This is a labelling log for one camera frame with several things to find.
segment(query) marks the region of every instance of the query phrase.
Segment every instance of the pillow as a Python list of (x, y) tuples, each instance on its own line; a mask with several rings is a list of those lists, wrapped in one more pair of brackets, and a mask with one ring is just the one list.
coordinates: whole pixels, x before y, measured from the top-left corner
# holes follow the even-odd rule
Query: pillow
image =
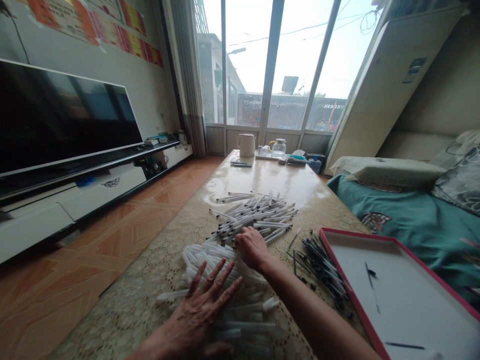
[(341, 169), (349, 174), (345, 179), (350, 181), (409, 188), (431, 185), (446, 171), (416, 160), (357, 156), (343, 156), (330, 169)]
[(480, 146), (477, 146), (435, 182), (431, 194), (480, 216), (479, 180)]

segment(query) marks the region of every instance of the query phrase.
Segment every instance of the electric kettle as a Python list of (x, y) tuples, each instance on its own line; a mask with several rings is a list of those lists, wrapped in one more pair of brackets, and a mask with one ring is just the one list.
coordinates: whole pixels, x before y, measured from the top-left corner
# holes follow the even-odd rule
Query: electric kettle
[(253, 134), (238, 134), (236, 146), (240, 149), (240, 156), (247, 158), (255, 156), (256, 139)]

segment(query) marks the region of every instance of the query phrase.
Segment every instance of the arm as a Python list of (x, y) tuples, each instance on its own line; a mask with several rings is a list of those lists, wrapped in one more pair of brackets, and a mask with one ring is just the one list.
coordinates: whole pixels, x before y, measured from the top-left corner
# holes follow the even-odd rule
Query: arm
[(233, 347), (226, 342), (207, 344), (210, 327), (242, 286), (243, 280), (239, 277), (222, 293), (222, 287), (235, 263), (230, 262), (219, 275), (224, 265), (225, 259), (222, 259), (200, 285), (207, 267), (205, 261), (198, 268), (185, 299), (170, 319), (150, 335), (127, 360), (206, 359), (233, 353)]
[(272, 254), (252, 227), (235, 237), (242, 260), (275, 290), (319, 359), (380, 359), (330, 306)]

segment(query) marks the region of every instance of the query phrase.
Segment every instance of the cable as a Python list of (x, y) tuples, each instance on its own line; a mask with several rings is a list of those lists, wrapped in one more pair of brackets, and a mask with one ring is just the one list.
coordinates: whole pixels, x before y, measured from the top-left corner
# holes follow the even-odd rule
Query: cable
[[(375, 14), (375, 21), (373, 22), (373, 24), (371, 26), (369, 26), (369, 18), (368, 16), (370, 14)], [(370, 34), (374, 29), (375, 29), (375, 25), (377, 24), (377, 16), (378, 16), (378, 13), (376, 10), (372, 10), (372, 11), (369, 11), (365, 14), (365, 16), (361, 19), (361, 23), (360, 23), (360, 32), (363, 34), (363, 35), (368, 35)], [(366, 22), (366, 27), (362, 28), (362, 25), (364, 24), (364, 20)]]
[[(366, 14), (368, 14), (368, 12), (366, 13), (363, 13), (363, 14), (356, 14), (356, 15), (350, 15), (350, 16), (346, 16), (346, 17), (341, 17), (341, 18), (338, 18), (337, 20), (344, 20), (344, 19), (349, 19), (349, 18), (354, 18), (356, 16), (361, 16), (361, 17), (364, 17)], [(322, 22), (320, 24), (317, 24), (317, 25), (312, 25), (312, 26), (307, 26), (307, 27), (302, 27), (298, 30), (293, 30), (293, 31), (289, 31), (289, 32), (284, 32), (284, 33), (281, 33), (280, 35), (290, 35), (290, 34), (294, 34), (294, 33), (298, 33), (300, 31), (303, 31), (303, 30), (307, 30), (307, 29), (313, 29), (313, 28), (318, 28), (320, 26), (323, 26), (323, 25), (327, 25), (329, 22)], [(269, 37), (268, 36), (265, 36), (265, 37), (261, 37), (261, 38), (258, 38), (258, 39), (254, 39), (254, 40), (248, 40), (248, 41), (244, 41), (244, 42), (238, 42), (238, 43), (234, 43), (234, 44), (228, 44), (227, 46), (236, 46), (236, 45), (242, 45), (242, 44), (248, 44), (248, 43), (253, 43), (253, 42), (257, 42), (257, 41), (261, 41), (261, 40), (266, 40), (268, 39)]]
[[(356, 22), (357, 20), (362, 19), (364, 16), (365, 16), (365, 15), (362, 15), (362, 16), (356, 18), (356, 19), (353, 20), (353, 21), (347, 22), (346, 24), (343, 24), (342, 26), (339, 26), (339, 27), (337, 27), (336, 29), (333, 29), (333, 31), (336, 31), (336, 30), (338, 30), (338, 29), (340, 29), (340, 28), (343, 28), (344, 26), (347, 26), (347, 25), (349, 25), (349, 24), (351, 24), (351, 23), (354, 23), (354, 22)], [(321, 37), (321, 36), (323, 36), (323, 35), (325, 35), (325, 33), (321, 33), (321, 34), (319, 34), (319, 35), (315, 35), (315, 36), (312, 36), (312, 37), (306, 37), (306, 38), (304, 38), (302, 41), (310, 40), (310, 39), (314, 39), (314, 38), (318, 38), (318, 37)]]
[(11, 19), (11, 21), (13, 22), (13, 26), (15, 26), (16, 35), (18, 36), (18, 40), (20, 41), (21, 47), (22, 47), (22, 49), (23, 49), (23, 52), (25, 53), (26, 63), (27, 63), (28, 65), (31, 65), (31, 64), (30, 64), (29, 55), (27, 54), (27, 49), (25, 49), (24, 42), (22, 41), (22, 37), (20, 36), (20, 32), (19, 32), (19, 28), (17, 27), (17, 23), (15, 22), (15, 19), (14, 19), (14, 17), (12, 16), (12, 14), (10, 13), (9, 9), (5, 7), (4, 10), (5, 10), (6, 13), (8, 14), (8, 16), (10, 16), (10, 19)]
[(336, 15), (337, 17), (340, 15), (340, 13), (347, 7), (347, 5), (349, 4), (350, 0), (348, 0), (345, 4), (344, 7), (341, 8), (341, 10), (338, 12), (338, 14)]

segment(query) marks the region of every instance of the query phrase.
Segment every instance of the poster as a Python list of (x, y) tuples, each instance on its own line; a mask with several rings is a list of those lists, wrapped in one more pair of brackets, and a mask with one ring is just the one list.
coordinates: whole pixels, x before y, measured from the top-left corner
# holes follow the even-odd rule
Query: poster
[(123, 16), (125, 17), (125, 24), (138, 31), (143, 36), (147, 36), (147, 30), (145, 29), (144, 17), (141, 13), (135, 10), (128, 2), (125, 0), (119, 0), (120, 6), (123, 11)]
[(120, 26), (98, 12), (90, 11), (90, 17), (95, 27), (95, 31), (100, 40), (105, 44), (114, 45), (123, 51), (127, 51), (127, 46), (122, 37)]
[(79, 0), (28, 0), (28, 4), (39, 23), (99, 45), (89, 13)]
[(101, 11), (124, 24), (119, 0), (87, 0), (87, 2), (91, 4), (91, 9)]
[(152, 45), (150, 45), (147, 42), (145, 42), (145, 50), (146, 50), (146, 57), (149, 63), (158, 65), (162, 68), (164, 67), (160, 50), (154, 48)]
[(147, 60), (147, 52), (145, 50), (145, 42), (139, 38), (137, 35), (132, 34), (130, 31), (121, 28), (121, 33), (123, 35), (123, 40), (126, 44), (127, 52)]

